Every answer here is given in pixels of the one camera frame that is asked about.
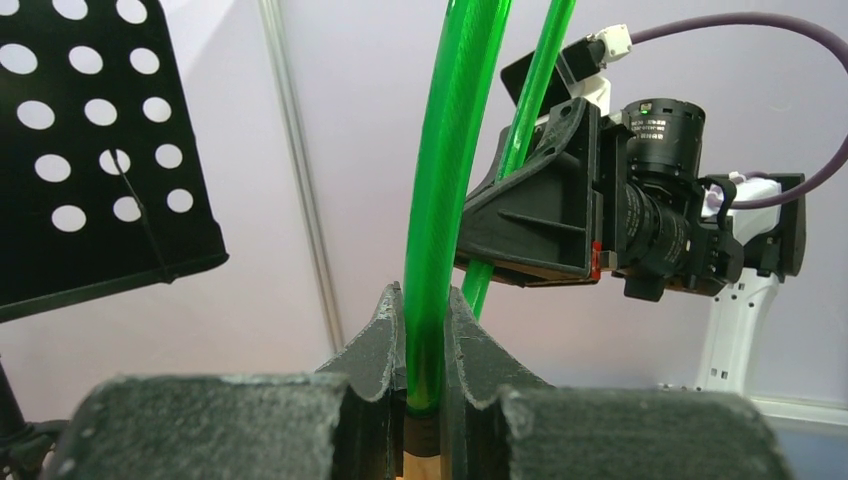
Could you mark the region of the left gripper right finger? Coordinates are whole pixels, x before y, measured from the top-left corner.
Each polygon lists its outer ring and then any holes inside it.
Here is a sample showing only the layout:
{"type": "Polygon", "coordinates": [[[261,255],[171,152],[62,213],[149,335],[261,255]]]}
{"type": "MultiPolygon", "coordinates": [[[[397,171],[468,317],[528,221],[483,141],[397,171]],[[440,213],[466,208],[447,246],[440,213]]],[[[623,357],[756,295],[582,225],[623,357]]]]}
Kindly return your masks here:
{"type": "Polygon", "coordinates": [[[790,479],[775,433],[727,393],[555,387],[453,290],[444,321],[446,479],[790,479]]]}

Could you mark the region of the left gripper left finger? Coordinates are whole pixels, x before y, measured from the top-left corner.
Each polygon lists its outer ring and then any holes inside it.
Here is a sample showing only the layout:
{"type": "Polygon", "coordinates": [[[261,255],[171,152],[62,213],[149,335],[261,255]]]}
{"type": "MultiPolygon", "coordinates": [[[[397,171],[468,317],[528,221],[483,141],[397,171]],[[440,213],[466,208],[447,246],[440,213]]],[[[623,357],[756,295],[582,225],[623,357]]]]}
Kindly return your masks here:
{"type": "Polygon", "coordinates": [[[402,294],[318,370],[119,376],[79,405],[48,479],[392,479],[402,294]]]}

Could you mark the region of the green cable lock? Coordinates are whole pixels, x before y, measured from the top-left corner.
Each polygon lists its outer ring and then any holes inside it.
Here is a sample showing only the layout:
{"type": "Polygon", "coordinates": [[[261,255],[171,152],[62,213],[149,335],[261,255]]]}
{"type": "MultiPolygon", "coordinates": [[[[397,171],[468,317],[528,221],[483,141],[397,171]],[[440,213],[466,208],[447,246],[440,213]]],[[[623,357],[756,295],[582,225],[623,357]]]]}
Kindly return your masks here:
{"type": "Polygon", "coordinates": [[[403,446],[440,453],[444,321],[460,220],[508,1],[450,1],[421,127],[402,282],[407,394],[403,446]]]}

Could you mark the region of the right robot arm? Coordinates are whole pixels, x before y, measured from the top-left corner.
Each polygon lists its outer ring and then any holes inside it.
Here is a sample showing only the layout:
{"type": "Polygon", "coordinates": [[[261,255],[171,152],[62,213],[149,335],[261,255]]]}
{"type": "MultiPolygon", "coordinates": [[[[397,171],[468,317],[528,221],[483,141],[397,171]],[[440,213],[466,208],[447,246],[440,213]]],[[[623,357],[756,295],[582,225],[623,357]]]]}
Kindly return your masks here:
{"type": "Polygon", "coordinates": [[[744,394],[780,285],[800,270],[806,205],[745,210],[799,174],[698,173],[704,111],[668,98],[619,118],[583,98],[551,108],[525,163],[467,197],[455,265],[492,267],[526,288],[593,285],[604,273],[629,298],[668,291],[712,300],[698,391],[744,394]]]}

